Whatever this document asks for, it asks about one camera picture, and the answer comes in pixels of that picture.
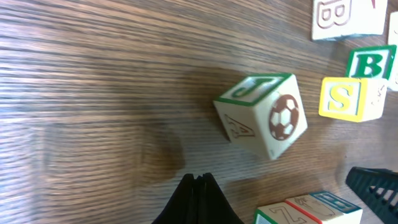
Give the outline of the wooden block green side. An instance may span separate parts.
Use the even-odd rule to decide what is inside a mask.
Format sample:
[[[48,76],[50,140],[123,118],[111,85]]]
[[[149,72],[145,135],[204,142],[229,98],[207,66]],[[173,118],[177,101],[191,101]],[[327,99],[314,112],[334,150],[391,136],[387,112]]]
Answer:
[[[338,217],[332,208],[310,195],[287,198],[285,202],[319,224],[331,222]]]

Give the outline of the wooden block bear drawing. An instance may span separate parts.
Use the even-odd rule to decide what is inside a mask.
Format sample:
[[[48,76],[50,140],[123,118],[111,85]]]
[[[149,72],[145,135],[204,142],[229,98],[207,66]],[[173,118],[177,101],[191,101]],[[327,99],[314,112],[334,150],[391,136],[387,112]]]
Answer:
[[[285,202],[258,207],[254,224],[317,224]]]

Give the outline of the blue H letter block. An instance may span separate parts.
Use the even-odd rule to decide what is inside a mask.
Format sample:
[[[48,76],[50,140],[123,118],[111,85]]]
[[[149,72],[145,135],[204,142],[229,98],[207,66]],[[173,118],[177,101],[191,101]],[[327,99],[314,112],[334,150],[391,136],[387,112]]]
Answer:
[[[310,193],[312,197],[336,210],[338,215],[334,223],[360,224],[363,209],[331,192],[319,191]]]

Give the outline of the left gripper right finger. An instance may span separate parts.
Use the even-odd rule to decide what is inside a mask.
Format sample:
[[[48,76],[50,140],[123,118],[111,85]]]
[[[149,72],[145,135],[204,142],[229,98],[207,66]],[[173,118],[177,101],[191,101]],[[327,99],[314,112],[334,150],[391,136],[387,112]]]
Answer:
[[[211,173],[198,178],[198,224],[243,224]]]

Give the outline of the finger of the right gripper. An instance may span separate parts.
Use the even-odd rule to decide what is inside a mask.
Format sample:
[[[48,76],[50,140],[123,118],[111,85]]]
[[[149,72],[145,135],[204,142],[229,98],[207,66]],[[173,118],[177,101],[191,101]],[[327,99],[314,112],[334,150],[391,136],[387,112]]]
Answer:
[[[383,223],[397,224],[396,172],[352,167],[345,182]]]

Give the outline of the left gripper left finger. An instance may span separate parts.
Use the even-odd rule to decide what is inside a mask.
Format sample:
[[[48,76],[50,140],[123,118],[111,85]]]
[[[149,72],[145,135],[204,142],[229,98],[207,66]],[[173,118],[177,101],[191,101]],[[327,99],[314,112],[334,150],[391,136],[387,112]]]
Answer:
[[[185,174],[165,208],[152,224],[191,224],[195,222],[193,185],[195,178]]]

